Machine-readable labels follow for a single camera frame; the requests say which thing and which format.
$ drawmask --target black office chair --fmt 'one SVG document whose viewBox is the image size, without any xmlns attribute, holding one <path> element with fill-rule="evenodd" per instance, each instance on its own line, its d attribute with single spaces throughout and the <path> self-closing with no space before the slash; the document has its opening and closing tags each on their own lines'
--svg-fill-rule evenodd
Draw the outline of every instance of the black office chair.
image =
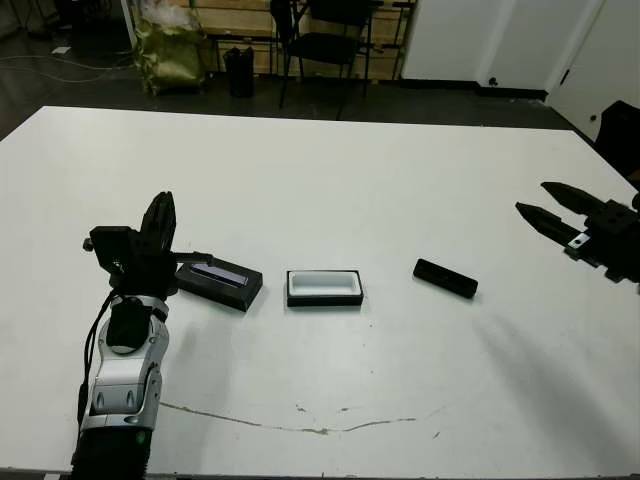
<svg viewBox="0 0 640 480">
<path fill-rule="evenodd" d="M 618 100 L 604 112 L 596 151 L 621 175 L 640 189 L 640 109 Z"/>
<path fill-rule="evenodd" d="M 343 34 L 311 32 L 300 35 L 300 19 L 309 8 L 311 18 L 343 25 Z M 356 55 L 360 53 L 360 37 L 367 26 L 367 44 L 365 46 L 365 69 L 363 96 L 367 94 L 369 77 L 369 53 L 371 49 L 371 7 L 369 0 L 307 0 L 298 8 L 296 0 L 271 0 L 271 15 L 276 22 L 278 37 L 282 43 L 284 54 L 284 81 L 280 93 L 280 108 L 284 104 L 284 96 L 289 79 L 291 58 L 298 57 L 300 76 L 304 78 L 303 59 L 315 60 L 340 66 L 342 70 L 348 65 L 347 87 Z M 349 27 L 357 28 L 357 36 L 347 36 Z M 346 100 L 346 90 L 340 103 L 336 120 L 340 119 Z"/>
</svg>

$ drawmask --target floor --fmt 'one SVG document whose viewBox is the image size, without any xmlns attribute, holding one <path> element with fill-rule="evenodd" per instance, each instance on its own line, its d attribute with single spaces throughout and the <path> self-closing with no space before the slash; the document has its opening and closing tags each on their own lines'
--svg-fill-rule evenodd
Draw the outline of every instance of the floor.
<svg viewBox="0 0 640 480">
<path fill-rule="evenodd" d="M 53 48 L 71 45 L 58 59 L 117 70 L 91 70 L 47 58 L 7 59 L 14 56 L 51 57 Z M 291 82 L 283 109 L 278 108 L 281 80 L 259 78 L 255 96 L 232 98 L 227 79 L 214 76 L 205 93 L 171 93 L 158 97 L 143 93 L 130 57 L 126 32 L 116 25 L 91 35 L 62 35 L 33 40 L 17 33 L 0 40 L 0 139 L 43 105 L 118 108 L 216 115 L 246 115 L 333 120 L 338 104 L 336 84 L 326 81 Z M 537 100 L 480 97 L 468 90 L 412 89 L 400 85 L 372 85 L 366 98 L 360 87 L 349 92 L 342 119 L 393 122 L 571 129 L 560 115 Z M 0 473 L 0 480 L 36 480 L 42 475 Z"/>
</svg>

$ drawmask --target white table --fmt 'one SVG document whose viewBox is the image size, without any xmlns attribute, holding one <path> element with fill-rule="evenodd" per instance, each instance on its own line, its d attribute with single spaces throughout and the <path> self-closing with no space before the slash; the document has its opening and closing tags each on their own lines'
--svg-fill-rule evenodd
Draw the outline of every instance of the white table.
<svg viewBox="0 0 640 480">
<path fill-rule="evenodd" d="M 581 226 L 544 180 L 631 201 L 571 132 L 46 107 L 0 143 L 0 179 L 2 468 L 69 470 L 108 290 L 82 240 L 170 189 L 174 249 L 264 287 L 247 314 L 169 299 L 151 473 L 640 471 L 640 297 L 514 208 Z M 478 279 L 475 300 L 412 279 L 418 257 Z M 359 269 L 361 310 L 287 309 L 295 268 Z"/>
</svg>

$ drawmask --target black trash bin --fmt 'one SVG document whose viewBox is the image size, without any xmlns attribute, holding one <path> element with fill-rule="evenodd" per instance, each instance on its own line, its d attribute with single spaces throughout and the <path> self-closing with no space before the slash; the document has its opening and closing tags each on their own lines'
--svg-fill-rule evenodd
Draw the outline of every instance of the black trash bin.
<svg viewBox="0 0 640 480">
<path fill-rule="evenodd" d="M 253 48 L 244 51 L 232 48 L 224 54 L 229 78 L 229 92 L 234 97 L 253 96 Z"/>
</svg>

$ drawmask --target robotic hand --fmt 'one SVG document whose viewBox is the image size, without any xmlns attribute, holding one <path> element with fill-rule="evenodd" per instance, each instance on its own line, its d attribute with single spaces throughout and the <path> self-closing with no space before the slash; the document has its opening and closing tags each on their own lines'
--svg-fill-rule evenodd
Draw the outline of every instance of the robotic hand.
<svg viewBox="0 0 640 480">
<path fill-rule="evenodd" d="M 626 278 L 640 284 L 640 193 L 633 199 L 634 212 L 563 183 L 544 182 L 542 188 L 563 207 L 586 215 L 587 228 L 580 232 L 540 207 L 516 203 L 533 228 L 565 247 L 565 253 L 574 260 L 584 260 L 593 267 L 604 265 L 608 279 L 617 283 Z"/>
<path fill-rule="evenodd" d="M 105 300 L 85 344 L 84 382 L 78 396 L 80 432 L 72 479 L 142 479 L 155 427 L 162 376 L 160 363 L 169 344 L 164 303 L 177 292 L 178 263 L 211 263 L 207 254 L 171 252 L 176 228 L 173 196 L 158 194 L 140 231 L 96 227 L 84 242 L 110 273 L 113 290 Z M 89 370 L 98 322 L 101 364 L 89 391 Z"/>
</svg>

